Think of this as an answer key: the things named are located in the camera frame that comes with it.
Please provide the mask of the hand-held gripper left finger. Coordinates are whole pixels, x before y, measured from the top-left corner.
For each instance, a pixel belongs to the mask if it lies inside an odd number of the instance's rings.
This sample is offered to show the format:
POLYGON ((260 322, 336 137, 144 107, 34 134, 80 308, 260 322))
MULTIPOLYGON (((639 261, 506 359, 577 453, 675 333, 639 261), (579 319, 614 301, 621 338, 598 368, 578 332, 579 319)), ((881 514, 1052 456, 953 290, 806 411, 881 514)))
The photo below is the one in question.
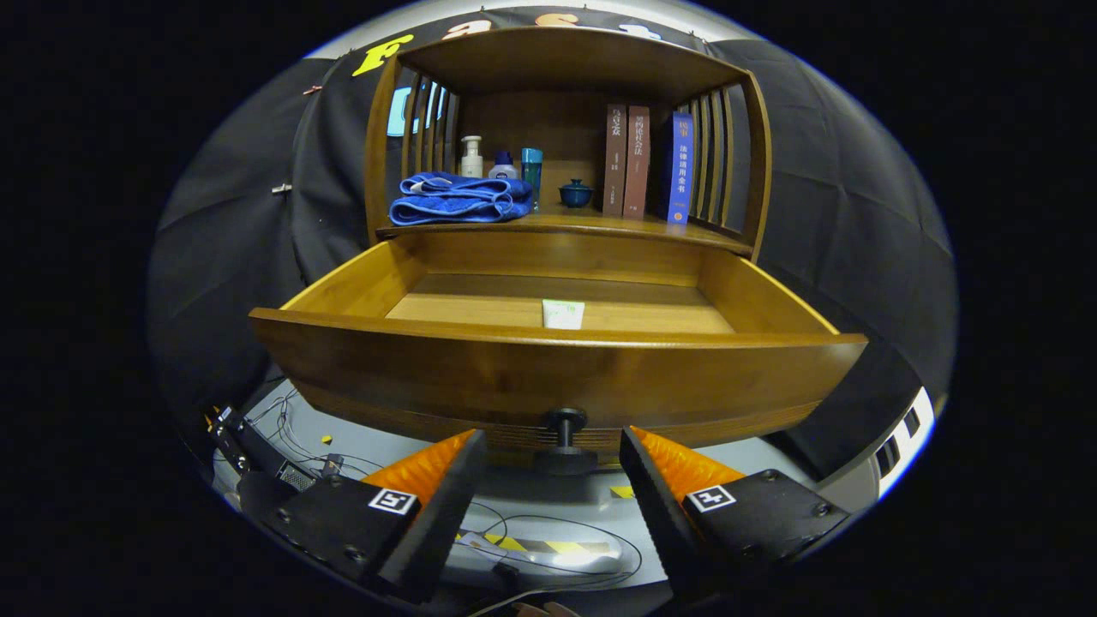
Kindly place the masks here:
POLYGON ((333 474, 258 509, 291 549, 344 582, 422 604, 436 593, 487 462, 470 429, 364 479, 333 474))

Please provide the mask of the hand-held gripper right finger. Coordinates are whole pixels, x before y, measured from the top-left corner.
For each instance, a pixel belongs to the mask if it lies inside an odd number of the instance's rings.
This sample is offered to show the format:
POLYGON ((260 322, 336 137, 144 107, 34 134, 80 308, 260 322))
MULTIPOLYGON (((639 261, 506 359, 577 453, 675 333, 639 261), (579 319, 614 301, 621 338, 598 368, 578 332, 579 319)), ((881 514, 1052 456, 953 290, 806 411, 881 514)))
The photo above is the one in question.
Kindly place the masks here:
POLYGON ((675 601, 753 592, 851 520, 779 470, 746 474, 641 427, 620 431, 619 460, 675 601))

